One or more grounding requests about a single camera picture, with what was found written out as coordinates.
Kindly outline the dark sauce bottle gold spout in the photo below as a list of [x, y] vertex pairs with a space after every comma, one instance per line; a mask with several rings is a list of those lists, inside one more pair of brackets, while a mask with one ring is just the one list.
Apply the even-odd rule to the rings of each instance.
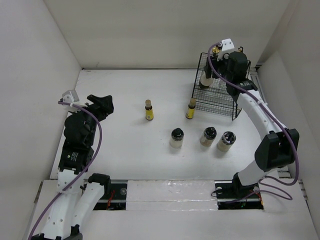
[[212, 54], [212, 57], [214, 59], [216, 59], [217, 61], [219, 61], [221, 59], [221, 50], [217, 46], [214, 46], [212, 48], [211, 54]]

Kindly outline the clear oil bottle gold spout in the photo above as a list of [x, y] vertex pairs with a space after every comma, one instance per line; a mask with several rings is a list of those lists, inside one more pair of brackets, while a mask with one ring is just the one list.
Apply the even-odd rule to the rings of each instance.
[[239, 53], [244, 53], [244, 48], [243, 48], [242, 46], [240, 46], [240, 47], [238, 48], [238, 52], [239, 52]]

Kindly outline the brown spice shaker black top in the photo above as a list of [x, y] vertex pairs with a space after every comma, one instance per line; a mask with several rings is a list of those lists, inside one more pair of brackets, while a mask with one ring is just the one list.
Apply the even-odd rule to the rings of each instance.
[[215, 140], [216, 136], [217, 136], [216, 129], [213, 126], [207, 127], [203, 131], [199, 141], [204, 147], [210, 147], [213, 141]]

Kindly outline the tan spice grinder silver top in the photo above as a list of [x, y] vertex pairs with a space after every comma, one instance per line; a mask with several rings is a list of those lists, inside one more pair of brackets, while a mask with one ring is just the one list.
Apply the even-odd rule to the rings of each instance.
[[232, 131], [226, 131], [222, 134], [217, 143], [217, 148], [222, 152], [228, 152], [236, 141], [236, 135]]

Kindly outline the black top salt shaker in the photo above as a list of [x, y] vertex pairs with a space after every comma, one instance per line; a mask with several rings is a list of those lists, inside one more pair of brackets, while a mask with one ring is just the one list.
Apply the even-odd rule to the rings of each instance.
[[183, 145], [184, 132], [181, 128], [175, 128], [171, 132], [171, 139], [169, 144], [172, 148], [179, 149]]

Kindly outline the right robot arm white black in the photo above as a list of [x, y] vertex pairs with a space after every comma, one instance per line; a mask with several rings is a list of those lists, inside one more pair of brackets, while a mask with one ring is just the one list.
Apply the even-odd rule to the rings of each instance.
[[247, 56], [233, 51], [222, 58], [208, 54], [204, 68], [206, 77], [225, 82], [227, 93], [246, 112], [261, 138], [254, 160], [233, 176], [229, 190], [237, 198], [248, 197], [249, 191], [277, 168], [295, 164], [295, 169], [299, 170], [297, 148], [300, 134], [295, 128], [287, 128], [270, 111], [257, 86], [248, 79], [248, 67]]

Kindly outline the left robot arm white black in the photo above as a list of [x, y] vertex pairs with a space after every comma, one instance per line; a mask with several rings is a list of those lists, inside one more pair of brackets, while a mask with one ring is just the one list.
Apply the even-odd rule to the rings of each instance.
[[31, 229], [30, 240], [81, 240], [82, 230], [95, 205], [111, 194], [111, 178], [94, 173], [86, 177], [98, 155], [93, 150], [96, 132], [102, 144], [101, 121], [114, 112], [113, 97], [89, 95], [91, 104], [81, 103], [69, 90], [58, 101], [70, 115], [64, 122], [64, 143], [58, 164], [56, 196], [45, 207]]

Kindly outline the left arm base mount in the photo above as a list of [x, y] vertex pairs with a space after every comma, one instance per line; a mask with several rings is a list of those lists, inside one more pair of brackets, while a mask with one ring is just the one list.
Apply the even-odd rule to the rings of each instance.
[[94, 211], [123, 211], [127, 204], [127, 182], [113, 182], [109, 194], [105, 194], [95, 205]]

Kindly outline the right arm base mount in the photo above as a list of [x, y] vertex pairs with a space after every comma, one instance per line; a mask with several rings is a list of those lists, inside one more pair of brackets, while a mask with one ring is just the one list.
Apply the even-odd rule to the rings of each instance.
[[218, 210], [263, 210], [263, 201], [258, 183], [234, 189], [231, 180], [215, 180], [211, 197], [217, 201]]

